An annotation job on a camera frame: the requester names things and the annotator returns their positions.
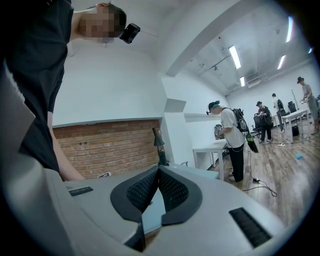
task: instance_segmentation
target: lamp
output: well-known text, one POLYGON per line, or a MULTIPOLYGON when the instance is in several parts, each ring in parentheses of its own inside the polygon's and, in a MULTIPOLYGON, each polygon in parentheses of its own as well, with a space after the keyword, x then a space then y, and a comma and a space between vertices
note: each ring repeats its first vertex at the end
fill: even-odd
POLYGON ((159 150, 159 147, 162 147, 165 143, 164 141, 159 137, 156 128, 152 128, 153 134, 154 134, 154 143, 153 145, 157 148, 158 156, 159 156, 159 163, 158 165, 168 166, 167 159, 166 159, 166 152, 161 149, 159 150))

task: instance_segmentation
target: brick wall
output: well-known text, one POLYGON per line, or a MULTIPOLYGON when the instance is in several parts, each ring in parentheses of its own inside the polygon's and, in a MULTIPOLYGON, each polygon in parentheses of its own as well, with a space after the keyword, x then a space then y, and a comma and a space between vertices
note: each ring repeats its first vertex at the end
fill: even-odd
POLYGON ((158 120, 68 126, 53 132, 72 165, 90 179, 158 163, 153 127, 160 130, 158 120))

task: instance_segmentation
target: white t-shirt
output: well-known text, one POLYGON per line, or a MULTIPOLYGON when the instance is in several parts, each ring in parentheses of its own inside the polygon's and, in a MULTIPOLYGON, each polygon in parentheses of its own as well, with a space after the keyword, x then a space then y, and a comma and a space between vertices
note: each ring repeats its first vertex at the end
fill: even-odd
POLYGON ((273 98, 273 106, 275 107, 275 110, 278 112, 279 111, 279 107, 278 107, 278 98, 274 97, 273 98))
POLYGON ((229 148, 239 148, 245 143, 245 136, 237 128, 237 118, 231 109, 225 108, 221 112, 221 125, 223 128, 232 128, 229 133, 224 134, 229 148))

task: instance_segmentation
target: wooden floor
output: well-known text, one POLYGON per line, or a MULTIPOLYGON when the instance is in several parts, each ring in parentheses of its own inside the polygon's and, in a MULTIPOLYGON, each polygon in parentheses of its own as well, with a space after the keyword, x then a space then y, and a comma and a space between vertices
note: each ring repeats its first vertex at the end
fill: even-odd
MULTIPOLYGON (((279 128, 272 130, 273 143, 287 143, 280 134, 279 128)), ((294 142, 301 141, 301 137, 294 137, 294 142)), ((235 183, 229 181, 229 172, 232 171, 230 157, 224 158, 224 180, 233 184, 240 190, 246 191, 250 197, 261 205, 275 213, 286 226, 289 226, 308 211, 315 193, 320 185, 320 137, 319 134, 312 135, 311 139, 286 145, 286 149, 280 149, 277 144, 264 142, 255 143, 259 153, 251 152, 252 176, 266 182, 266 184, 277 193, 273 197, 271 192, 262 185, 253 183, 250 178, 250 151, 248 145, 244 148, 244 179, 235 183)))

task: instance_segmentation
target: black cable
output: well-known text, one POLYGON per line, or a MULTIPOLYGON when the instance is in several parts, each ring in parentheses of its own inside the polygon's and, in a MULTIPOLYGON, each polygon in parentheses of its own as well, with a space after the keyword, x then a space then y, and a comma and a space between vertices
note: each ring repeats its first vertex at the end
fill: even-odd
POLYGON ((255 186, 255 187, 248 188, 248 189, 243 189, 242 191, 249 191, 249 190, 254 190, 254 189, 258 189, 258 188, 265 188, 265 189, 267 189, 267 190, 269 190, 269 191, 271 192, 271 195, 272 195, 273 197, 277 197, 277 196, 278 196, 278 194, 277 194, 274 190, 272 190, 270 187, 268 187, 267 183, 265 183, 263 180, 252 177, 251 150, 250 150, 250 177, 251 177, 251 179, 253 179, 253 180, 257 180, 257 182, 258 182, 260 185, 262 185, 260 182, 263 182, 265 185, 263 185, 263 186, 255 186))

